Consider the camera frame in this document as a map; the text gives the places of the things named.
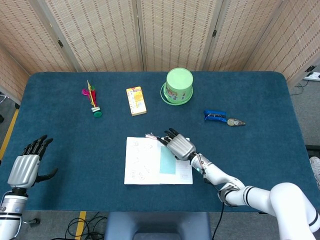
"metal hinge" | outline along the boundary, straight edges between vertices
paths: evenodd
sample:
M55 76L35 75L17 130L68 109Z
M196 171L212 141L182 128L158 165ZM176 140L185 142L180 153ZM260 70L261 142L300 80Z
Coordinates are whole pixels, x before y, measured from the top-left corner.
M64 47L64 45L62 44L62 42L61 42L60 40L58 40L58 44L59 44L59 46L60 46L61 48Z

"gray floor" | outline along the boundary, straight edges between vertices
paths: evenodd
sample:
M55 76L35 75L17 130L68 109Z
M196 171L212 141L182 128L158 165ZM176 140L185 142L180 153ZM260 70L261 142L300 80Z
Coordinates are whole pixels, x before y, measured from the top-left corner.
M294 88L290 93L299 93L301 88ZM294 109L302 130L305 144L320 145L320 82L310 81L300 95L291 96ZM5 136L4 130L8 128L14 113L14 104L7 102L0 105L0 114L5 117L5 124L0 124L0 145ZM88 212L86 219L90 220L96 212ZM99 213L99 216L107 216L107 213ZM210 213L211 232L215 229L220 213ZM30 227L24 224L17 240L51 240L64 238L69 222L79 217L79 212L69 211L26 211L24 219L40 218L38 226ZM97 225L96 231L104 233L106 221ZM71 227L75 233L76 226ZM320 232L315 233L316 239L320 240ZM233 213L225 212L216 233L216 240L277 240L279 231L276 218L258 214L256 212Z

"robotic hand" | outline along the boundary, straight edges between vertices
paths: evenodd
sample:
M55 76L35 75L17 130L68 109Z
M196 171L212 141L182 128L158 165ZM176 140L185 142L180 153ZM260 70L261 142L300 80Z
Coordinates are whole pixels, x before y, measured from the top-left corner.
M249 206L276 217L280 240L315 240L313 233L320 228L320 216L305 194L295 184L284 182L271 191L245 186L210 162L184 136L172 128L164 131L167 136L157 140L175 156L190 164L202 174L206 183L225 184L219 199L229 207Z
M22 213L28 200L27 190L35 183L51 179L58 171L55 168L50 174L38 175L38 168L46 148L53 141L53 138L45 140L46 138L47 135L44 135L27 145L14 161L8 179L12 191L4 194L0 204L1 240L13 240L18 235L22 224Z

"blue paper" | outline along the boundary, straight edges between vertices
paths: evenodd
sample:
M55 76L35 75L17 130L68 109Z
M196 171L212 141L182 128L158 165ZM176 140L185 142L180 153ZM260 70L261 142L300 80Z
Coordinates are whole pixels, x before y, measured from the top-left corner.
M176 159L166 146L161 147L160 173L176 174Z

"blue chair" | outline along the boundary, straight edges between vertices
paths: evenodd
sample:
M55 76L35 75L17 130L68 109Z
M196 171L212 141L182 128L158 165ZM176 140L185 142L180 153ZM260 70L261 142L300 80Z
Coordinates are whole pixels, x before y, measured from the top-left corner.
M211 240L207 212L110 212L104 240Z

